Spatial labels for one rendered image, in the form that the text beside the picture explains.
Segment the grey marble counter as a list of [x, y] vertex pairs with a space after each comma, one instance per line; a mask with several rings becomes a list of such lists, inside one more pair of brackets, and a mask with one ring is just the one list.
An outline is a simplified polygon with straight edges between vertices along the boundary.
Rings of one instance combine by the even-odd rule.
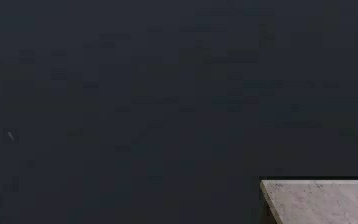
[[262, 180], [277, 224], [358, 224], [358, 180]]

